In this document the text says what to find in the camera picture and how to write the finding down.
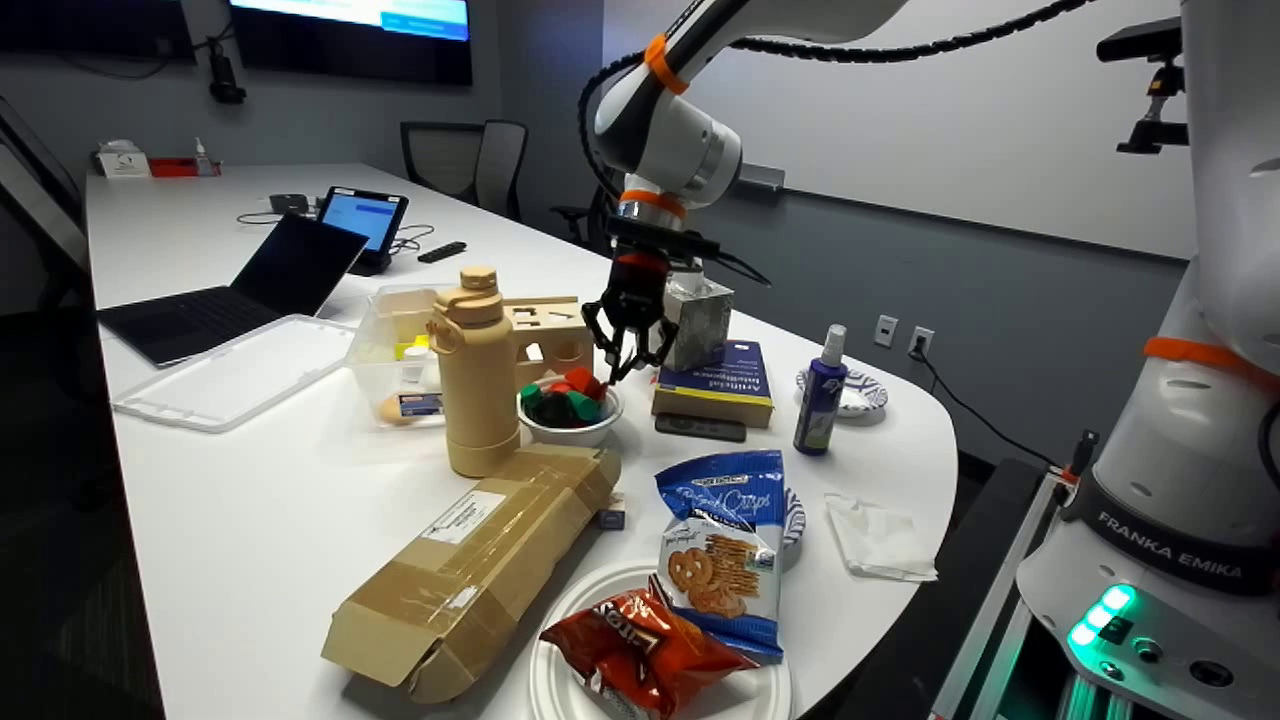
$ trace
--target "screen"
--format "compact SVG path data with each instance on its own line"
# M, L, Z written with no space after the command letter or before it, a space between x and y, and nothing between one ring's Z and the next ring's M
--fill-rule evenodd
M358 257L358 236L304 217L282 217L239 267L234 284L276 312L312 315Z
M389 233L394 233L394 195L358 195L358 190L332 190L325 203L325 225L364 236L366 253L385 253Z
M472 0L227 0L247 68L472 82Z
M469 41L469 0L232 0L232 9L364 24L394 34Z

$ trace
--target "chip bag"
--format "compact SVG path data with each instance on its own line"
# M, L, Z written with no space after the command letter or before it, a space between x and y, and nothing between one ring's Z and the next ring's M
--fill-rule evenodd
M665 598L720 642L780 663L784 456L700 456L665 466L654 489L677 516L654 570Z
M590 693L607 688L654 716L677 716L677 708L727 673L751 666L747 654L704 637L651 588L571 613L542 628L540 639L557 642Z

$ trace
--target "white container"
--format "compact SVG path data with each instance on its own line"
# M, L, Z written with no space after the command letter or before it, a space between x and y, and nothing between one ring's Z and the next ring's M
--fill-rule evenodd
M440 307L430 287L379 287L354 328L348 372L354 377L366 412L389 418L389 398L400 393L440 393L440 358L417 339L427 334L427 315Z
M524 414L520 404L517 404L517 412L520 412L520 424L528 429L528 435L530 435L536 444L600 449L624 406L621 406L617 393L607 393L607 396L602 396L602 414L600 414L600 424L581 424L581 429L549 429L549 424Z

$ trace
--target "paper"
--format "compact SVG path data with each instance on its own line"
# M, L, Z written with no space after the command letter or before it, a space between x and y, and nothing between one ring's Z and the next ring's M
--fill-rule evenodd
M858 504L858 500L833 500L828 523L833 523L840 561L852 574L879 574L879 580L909 580L909 583L934 580L922 523L910 512Z

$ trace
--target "plastic bag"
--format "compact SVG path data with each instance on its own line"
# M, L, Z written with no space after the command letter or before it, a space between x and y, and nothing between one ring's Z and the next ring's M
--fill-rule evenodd
M720 642L780 663L780 543L789 489L780 452L700 456L654 474L673 523L658 548L665 598Z
M692 618L677 616L651 588L607 597L540 632L569 666L600 693L617 693L645 711L673 716L747 654L714 642Z

